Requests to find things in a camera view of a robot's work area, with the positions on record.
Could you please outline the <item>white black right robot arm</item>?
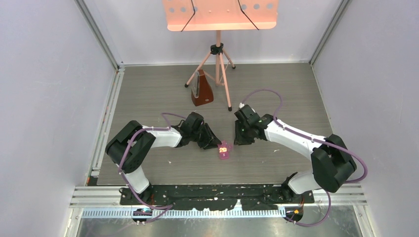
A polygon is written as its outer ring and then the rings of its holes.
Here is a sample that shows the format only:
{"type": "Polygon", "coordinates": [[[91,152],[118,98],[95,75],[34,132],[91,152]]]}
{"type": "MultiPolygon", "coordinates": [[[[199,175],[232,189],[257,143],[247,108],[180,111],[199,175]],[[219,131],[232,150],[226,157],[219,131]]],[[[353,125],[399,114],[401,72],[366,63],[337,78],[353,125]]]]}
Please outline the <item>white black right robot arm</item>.
{"type": "Polygon", "coordinates": [[[353,157],[345,152],[345,143],[335,134],[324,137],[304,132],[273,115],[260,116],[249,105],[242,105],[234,115],[235,145],[264,140],[283,145],[311,162],[310,170],[293,173],[281,184],[287,202],[296,202],[311,190],[335,193],[357,169],[353,157]]]}

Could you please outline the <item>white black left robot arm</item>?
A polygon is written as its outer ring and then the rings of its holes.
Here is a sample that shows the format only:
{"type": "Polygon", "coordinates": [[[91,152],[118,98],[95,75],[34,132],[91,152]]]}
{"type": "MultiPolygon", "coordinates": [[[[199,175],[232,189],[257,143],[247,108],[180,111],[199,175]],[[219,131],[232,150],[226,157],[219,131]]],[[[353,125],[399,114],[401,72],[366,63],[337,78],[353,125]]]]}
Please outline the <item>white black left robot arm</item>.
{"type": "Polygon", "coordinates": [[[166,127],[144,126],[131,120],[107,143],[105,153],[118,167],[133,199],[139,204],[150,205],[151,184],[142,169],[149,151],[160,147],[181,148],[190,142],[197,143],[203,150],[222,144],[204,117],[191,112],[187,117],[181,117],[179,124],[169,123],[166,127]]]}

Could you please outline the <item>brown wooden metronome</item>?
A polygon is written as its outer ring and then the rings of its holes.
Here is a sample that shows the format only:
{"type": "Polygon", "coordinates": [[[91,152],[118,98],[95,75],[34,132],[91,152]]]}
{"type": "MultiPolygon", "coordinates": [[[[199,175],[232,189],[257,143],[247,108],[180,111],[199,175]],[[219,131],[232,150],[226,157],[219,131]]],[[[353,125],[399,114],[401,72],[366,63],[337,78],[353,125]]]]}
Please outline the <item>brown wooden metronome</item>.
{"type": "Polygon", "coordinates": [[[210,84],[207,81],[204,70],[195,72],[191,82],[191,99],[197,107],[213,102],[214,96],[210,84]]]}

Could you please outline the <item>pink music stand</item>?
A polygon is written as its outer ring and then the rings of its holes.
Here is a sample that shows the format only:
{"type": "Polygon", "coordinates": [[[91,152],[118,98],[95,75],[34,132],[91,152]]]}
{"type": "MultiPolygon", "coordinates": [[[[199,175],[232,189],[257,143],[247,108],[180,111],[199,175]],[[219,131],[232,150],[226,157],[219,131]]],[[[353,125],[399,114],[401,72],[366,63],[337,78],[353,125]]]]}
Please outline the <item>pink music stand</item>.
{"type": "Polygon", "coordinates": [[[167,29],[172,32],[214,31],[215,44],[210,47],[199,71],[211,55],[215,56],[215,83],[223,85],[227,108],[232,110],[226,69],[236,68],[224,51],[221,41],[223,31],[268,30],[277,25],[277,0],[164,0],[167,29]]]}

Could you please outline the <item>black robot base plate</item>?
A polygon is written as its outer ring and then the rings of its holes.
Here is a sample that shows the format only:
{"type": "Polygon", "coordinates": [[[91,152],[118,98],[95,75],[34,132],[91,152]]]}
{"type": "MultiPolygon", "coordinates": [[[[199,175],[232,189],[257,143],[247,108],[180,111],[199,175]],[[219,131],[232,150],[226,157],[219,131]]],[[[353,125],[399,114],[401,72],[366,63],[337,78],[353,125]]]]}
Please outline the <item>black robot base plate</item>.
{"type": "Polygon", "coordinates": [[[273,210],[278,204],[312,204],[313,193],[292,194],[280,185],[223,184],[223,185],[150,185],[134,195],[129,188],[120,188],[121,205],[151,206],[172,210],[210,211],[231,210],[240,204],[243,210],[273,210]]]}

